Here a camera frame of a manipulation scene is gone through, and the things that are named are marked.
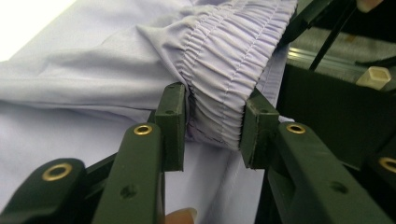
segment stitching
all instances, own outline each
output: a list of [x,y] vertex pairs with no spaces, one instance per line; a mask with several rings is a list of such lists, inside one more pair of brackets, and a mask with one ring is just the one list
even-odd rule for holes
[[[219,25],[221,25],[221,24],[224,22],[224,20],[225,20],[226,18],[228,18],[230,15],[233,15],[233,14],[235,13],[235,12],[232,12],[232,9],[233,9],[233,7],[235,7],[235,5],[236,5],[238,2],[239,2],[239,0],[235,1],[235,2],[233,3],[233,5],[228,6],[229,11],[227,12],[227,14],[224,15],[224,16],[220,16],[220,20],[217,21],[216,24],[213,25],[213,26],[211,27],[210,31],[205,35],[205,38],[202,40],[202,44],[201,44],[201,46],[200,46],[200,48],[199,48],[199,51],[198,51],[198,53],[197,53],[197,54],[195,55],[195,57],[194,57],[194,61],[193,61],[193,63],[192,63],[191,71],[192,71],[192,69],[195,68],[195,66],[196,66],[196,62],[197,62],[198,58],[200,57],[200,55],[201,55],[201,53],[202,53],[202,51],[203,51],[204,43],[206,42],[206,40],[212,35],[212,32],[213,32],[214,30],[216,30],[216,29],[219,27]],[[192,74],[191,74],[191,89],[192,89],[192,90],[194,89],[194,85],[193,85],[194,78],[195,78],[195,74],[194,74],[193,71],[192,71]]]
[[192,35],[195,34],[195,33],[197,32],[198,27],[201,25],[201,23],[205,22],[207,19],[209,19],[209,18],[211,18],[211,17],[213,17],[213,16],[214,16],[214,12],[212,11],[211,14],[210,14],[208,17],[202,17],[202,18],[197,22],[197,24],[195,25],[194,29],[191,30],[190,35],[189,35],[189,38],[188,38],[189,42],[184,46],[183,57],[182,57],[181,63],[178,64],[178,66],[180,67],[180,68],[179,68],[179,73],[180,73],[181,75],[184,74],[184,70],[185,70],[185,67],[186,67],[187,49],[188,49],[189,46],[191,45],[191,38],[192,38]]
[[236,77],[236,75],[239,72],[239,69],[241,68],[242,64],[245,63],[247,56],[249,55],[250,51],[256,46],[256,42],[257,40],[262,36],[262,32],[265,30],[266,26],[268,25],[268,23],[273,19],[274,15],[276,14],[278,8],[279,8],[280,2],[277,3],[275,10],[273,11],[271,17],[268,19],[268,21],[263,25],[262,29],[259,31],[258,35],[256,36],[256,38],[254,39],[253,43],[250,45],[250,47],[248,48],[246,54],[244,55],[244,57],[242,58],[241,62],[238,64],[238,67],[236,68],[235,72],[233,73],[233,76],[231,78],[231,81],[228,83],[227,85],[227,90],[226,92],[224,92],[224,97],[223,97],[223,101],[221,102],[222,104],[222,117],[221,117],[221,130],[220,130],[220,136],[221,136],[221,140],[224,141],[223,139],[223,134],[224,134],[224,126],[225,126],[225,101],[227,98],[227,94],[230,90],[231,84],[234,82],[234,79]]
[[272,64],[273,64],[273,60],[269,60],[269,63],[266,66],[267,68],[269,68],[269,70],[268,70],[268,73],[267,73],[267,77],[265,78],[264,85],[262,85],[262,92],[264,91],[265,87],[268,84],[268,79],[269,79],[268,77],[271,76],[270,74],[271,74],[271,71],[273,69]]
[[[196,54],[196,56],[195,56],[195,58],[194,58],[194,61],[193,61],[193,63],[192,63],[191,72],[192,72],[192,69],[196,66],[197,59],[198,59],[198,57],[200,56],[200,54],[202,53],[202,49],[203,49],[203,46],[204,46],[204,43],[206,42],[206,40],[210,37],[210,35],[212,34],[212,32],[213,32],[215,29],[217,29],[217,27],[218,27],[219,25],[221,25],[221,24],[224,22],[224,20],[225,20],[226,18],[228,18],[230,15],[233,15],[233,14],[235,13],[235,12],[232,12],[232,8],[235,7],[235,5],[236,5],[237,3],[239,3],[239,2],[240,2],[240,1],[237,0],[237,1],[233,2],[232,5],[228,6],[228,9],[229,9],[230,11],[227,13],[227,15],[221,17],[221,19],[220,19],[219,21],[217,21],[216,24],[215,24],[214,26],[212,26],[212,29],[205,35],[205,38],[204,38],[204,40],[202,41],[202,44],[201,44],[201,46],[200,46],[200,48],[199,48],[199,52]],[[245,8],[246,4],[247,4],[247,2],[245,2],[245,4],[242,6],[241,9]],[[218,14],[220,14],[220,12],[223,11],[223,10],[225,10],[225,8],[226,8],[226,7],[221,7],[220,10],[219,10],[219,8],[216,7],[216,10],[218,11]],[[212,12],[212,14],[211,14],[209,17],[206,17],[204,20],[200,20],[200,21],[198,22],[198,24],[196,24],[195,28],[191,31],[191,34],[190,34],[190,36],[189,36],[189,38],[188,38],[188,39],[189,39],[189,42],[186,44],[185,49],[184,49],[184,53],[183,53],[183,59],[182,59],[182,65],[184,65],[183,67],[187,67],[187,65],[186,65],[187,49],[188,49],[189,46],[191,45],[192,36],[193,36],[194,34],[196,34],[196,33],[199,31],[198,28],[199,28],[199,26],[200,26],[202,23],[204,23],[205,21],[207,21],[207,20],[213,18],[214,16],[215,16],[215,13]],[[181,68],[180,71],[179,71],[179,73],[180,73],[181,75],[184,74],[184,73],[183,73],[183,70],[184,70],[184,69]],[[190,87],[190,91],[191,91],[191,96],[190,96],[190,97],[192,97],[192,96],[195,94],[195,89],[194,89],[194,86],[193,86],[193,84],[192,84],[192,82],[194,81],[194,78],[195,78],[195,74],[192,72],[192,74],[191,74],[191,80],[188,81],[188,84],[189,84],[189,87]],[[194,118],[193,116],[191,116],[191,121],[192,121],[192,122],[195,121],[195,118]],[[211,141],[215,141],[215,142],[218,142],[218,143],[222,143],[222,144],[223,144],[223,141],[217,140],[217,139],[215,139],[215,138],[210,138],[210,137],[208,137],[207,135],[204,134],[204,132],[202,132],[202,131],[201,131],[200,129],[198,129],[197,127],[192,126],[192,125],[191,125],[191,127],[193,127],[195,130],[197,130],[199,133],[201,133],[202,136],[203,136],[204,138],[206,138],[206,139],[208,139],[208,140],[211,140]]]

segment gathered fabric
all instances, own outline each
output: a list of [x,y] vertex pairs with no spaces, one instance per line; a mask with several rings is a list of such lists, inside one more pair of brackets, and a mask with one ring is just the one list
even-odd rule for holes
[[187,88],[185,172],[166,174],[167,212],[197,223],[253,223],[263,171],[237,151],[246,99],[275,105],[297,0],[77,0],[0,63],[0,208],[39,165],[87,166],[117,151],[163,88]]

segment light purple fabric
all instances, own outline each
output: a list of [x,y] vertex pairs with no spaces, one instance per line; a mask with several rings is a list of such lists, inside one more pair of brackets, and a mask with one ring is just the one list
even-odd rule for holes
[[[163,86],[182,81],[190,92],[190,137],[237,150],[245,101],[295,3],[237,0],[187,7],[113,35],[98,48],[11,60],[0,66],[0,99],[143,121]],[[138,102],[141,95],[147,100]]]
[[0,206],[47,161],[91,165],[117,151],[125,129],[181,81],[191,141],[185,172],[166,174],[167,212],[193,206],[197,223],[253,223],[263,171],[247,170],[229,149],[238,149],[256,83],[276,101],[285,54],[266,65],[296,0],[192,3],[79,0],[0,63]]

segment white surface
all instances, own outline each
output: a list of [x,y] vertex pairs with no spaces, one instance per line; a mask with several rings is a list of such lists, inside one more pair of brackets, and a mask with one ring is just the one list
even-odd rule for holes
[[0,1],[0,62],[8,60],[75,1]]

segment finger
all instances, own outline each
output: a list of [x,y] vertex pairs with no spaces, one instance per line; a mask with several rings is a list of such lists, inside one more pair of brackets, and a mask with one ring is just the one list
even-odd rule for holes
[[165,217],[165,224],[193,224],[197,211],[193,208],[181,209]]
[[357,0],[356,2],[361,12],[369,12],[382,3],[383,0]]

